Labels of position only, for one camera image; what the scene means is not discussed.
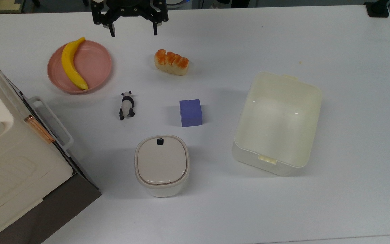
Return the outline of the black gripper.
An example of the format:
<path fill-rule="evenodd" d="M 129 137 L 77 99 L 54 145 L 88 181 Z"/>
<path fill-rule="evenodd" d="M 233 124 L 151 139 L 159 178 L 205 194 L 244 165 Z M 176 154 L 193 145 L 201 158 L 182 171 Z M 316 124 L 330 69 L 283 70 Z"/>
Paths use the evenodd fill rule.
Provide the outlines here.
<path fill-rule="evenodd" d="M 92 0 L 93 23 L 108 27 L 115 37 L 114 22 L 120 17 L 137 17 L 153 23 L 154 35 L 158 35 L 158 24 L 169 20 L 165 0 Z"/>

